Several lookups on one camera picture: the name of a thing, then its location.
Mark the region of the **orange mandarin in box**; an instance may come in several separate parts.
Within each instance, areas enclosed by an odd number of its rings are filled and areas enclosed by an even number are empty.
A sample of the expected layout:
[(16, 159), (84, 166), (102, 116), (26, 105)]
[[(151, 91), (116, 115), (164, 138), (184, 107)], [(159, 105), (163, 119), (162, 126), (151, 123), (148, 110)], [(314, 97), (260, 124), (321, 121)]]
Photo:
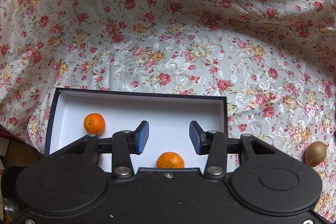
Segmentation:
[(83, 126), (88, 134), (101, 135), (105, 131), (105, 119), (99, 113), (90, 113), (84, 118)]

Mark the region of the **orange mandarin without stem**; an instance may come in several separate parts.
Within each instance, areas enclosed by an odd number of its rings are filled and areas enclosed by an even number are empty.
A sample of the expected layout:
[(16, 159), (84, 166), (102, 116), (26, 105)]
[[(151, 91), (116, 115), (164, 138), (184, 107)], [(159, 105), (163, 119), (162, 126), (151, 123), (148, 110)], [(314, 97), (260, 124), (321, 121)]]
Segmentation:
[(185, 162), (178, 153), (164, 152), (157, 159), (156, 167), (160, 169), (181, 169), (185, 167)]

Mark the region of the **floral tablecloth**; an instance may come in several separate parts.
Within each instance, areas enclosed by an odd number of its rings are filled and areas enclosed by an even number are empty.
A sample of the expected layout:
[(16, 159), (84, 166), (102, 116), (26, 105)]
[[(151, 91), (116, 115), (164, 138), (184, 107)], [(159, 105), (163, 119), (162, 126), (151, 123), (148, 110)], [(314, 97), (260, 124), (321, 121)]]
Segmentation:
[(233, 136), (322, 141), (335, 221), (335, 0), (1, 0), (1, 126), (44, 152), (58, 87), (225, 96)]

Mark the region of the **black box white interior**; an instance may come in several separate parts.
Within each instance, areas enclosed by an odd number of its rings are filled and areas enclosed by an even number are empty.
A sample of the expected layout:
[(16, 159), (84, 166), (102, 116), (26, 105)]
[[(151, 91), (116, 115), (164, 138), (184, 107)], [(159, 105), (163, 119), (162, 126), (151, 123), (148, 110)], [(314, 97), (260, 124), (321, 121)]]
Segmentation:
[(205, 131), (227, 129), (225, 97), (56, 89), (47, 127), (45, 155), (84, 137), (84, 118), (99, 113), (105, 120), (102, 138), (149, 123), (149, 139), (141, 155), (132, 155), (134, 170), (153, 168), (164, 152), (176, 152), (187, 168), (204, 170), (207, 156), (195, 153), (189, 124)]

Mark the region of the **large brown kiwi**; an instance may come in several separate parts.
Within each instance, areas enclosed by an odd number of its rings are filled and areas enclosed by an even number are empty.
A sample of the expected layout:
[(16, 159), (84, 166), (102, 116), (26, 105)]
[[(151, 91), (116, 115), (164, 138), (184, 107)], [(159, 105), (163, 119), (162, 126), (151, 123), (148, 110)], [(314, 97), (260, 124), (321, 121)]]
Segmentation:
[(320, 165), (326, 157), (327, 147), (321, 141), (311, 143), (304, 153), (304, 162), (310, 167)]

